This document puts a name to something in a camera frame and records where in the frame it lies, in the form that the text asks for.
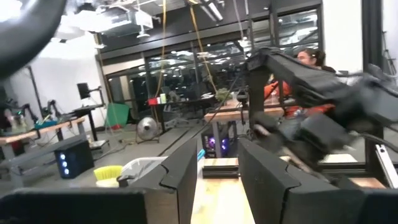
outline computer monitor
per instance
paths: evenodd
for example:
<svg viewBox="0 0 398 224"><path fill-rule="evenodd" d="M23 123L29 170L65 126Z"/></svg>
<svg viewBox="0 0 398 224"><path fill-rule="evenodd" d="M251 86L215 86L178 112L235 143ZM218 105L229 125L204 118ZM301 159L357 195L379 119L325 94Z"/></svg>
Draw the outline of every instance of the computer monitor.
<svg viewBox="0 0 398 224"><path fill-rule="evenodd" d="M77 83L77 88L79 90L80 99L86 99L90 97L90 89L87 83Z"/></svg>

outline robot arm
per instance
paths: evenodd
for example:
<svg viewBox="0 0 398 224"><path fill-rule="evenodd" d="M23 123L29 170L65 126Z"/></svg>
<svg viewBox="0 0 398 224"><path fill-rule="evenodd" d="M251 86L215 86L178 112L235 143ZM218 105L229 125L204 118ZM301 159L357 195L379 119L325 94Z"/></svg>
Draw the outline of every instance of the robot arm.
<svg viewBox="0 0 398 224"><path fill-rule="evenodd" d="M374 125L398 123L396 87L375 74L358 74L361 79L348 86L334 73L308 67L270 48L258 50L246 63L251 127L268 130L271 135L263 140L272 141L267 144L270 150L286 149L286 153L309 172L307 168L319 171L317 164L320 160L350 144L356 138L351 131L365 133ZM331 103L335 107L327 114L296 116L278 125L264 115L264 97L261 97L272 73L279 83L289 85L299 106L310 108Z"/></svg>

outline bottle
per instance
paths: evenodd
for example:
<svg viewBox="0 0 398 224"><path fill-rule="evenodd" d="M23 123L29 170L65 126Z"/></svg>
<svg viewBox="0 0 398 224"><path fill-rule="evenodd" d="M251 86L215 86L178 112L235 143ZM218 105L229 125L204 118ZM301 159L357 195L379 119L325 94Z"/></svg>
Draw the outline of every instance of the bottle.
<svg viewBox="0 0 398 224"><path fill-rule="evenodd" d="M275 90L271 93L271 103L272 104L277 104L278 103L278 96L276 95L276 91Z"/></svg>

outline ceiling light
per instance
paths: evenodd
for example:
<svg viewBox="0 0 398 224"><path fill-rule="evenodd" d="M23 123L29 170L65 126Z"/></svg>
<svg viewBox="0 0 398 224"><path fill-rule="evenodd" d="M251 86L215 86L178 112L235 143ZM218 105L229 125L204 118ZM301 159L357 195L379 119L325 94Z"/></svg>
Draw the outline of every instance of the ceiling light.
<svg viewBox="0 0 398 224"><path fill-rule="evenodd" d="M217 9L216 5L214 5L214 3L210 3L208 6L209 6L209 8L213 11L213 13L214 13L214 15L216 16L216 18L217 18L219 21L222 21L222 20L223 20L223 16L221 15L221 13L219 12L219 10Z"/></svg>

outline white wall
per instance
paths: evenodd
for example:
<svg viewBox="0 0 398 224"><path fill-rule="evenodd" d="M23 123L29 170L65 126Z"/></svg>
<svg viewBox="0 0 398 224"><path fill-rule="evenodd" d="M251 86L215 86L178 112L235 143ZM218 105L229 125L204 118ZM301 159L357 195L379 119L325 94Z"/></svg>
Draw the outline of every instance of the white wall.
<svg viewBox="0 0 398 224"><path fill-rule="evenodd" d="M95 60L94 38L85 35L67 44L49 43L39 56L30 64L33 69L40 100L45 106L48 100L55 100L61 112L71 112L82 105L95 105L100 103L100 95L92 92L91 100L80 100L77 83L87 82L91 89L104 86L100 67ZM10 83L20 105L30 103L32 110L40 114L39 106L34 95L34 89L29 76L20 71L11 77ZM104 100L107 103L105 87L103 87ZM104 125L101 110L106 116L106 109L93 111L95 126ZM90 130L88 119L84 123L85 129ZM64 131L64 136L71 133Z"/></svg>
<svg viewBox="0 0 398 224"><path fill-rule="evenodd" d="M361 0L323 0L323 31L328 66L363 69Z"/></svg>
<svg viewBox="0 0 398 224"><path fill-rule="evenodd" d="M383 30L386 33L387 49L392 58L398 58L398 1L383 0Z"/></svg>

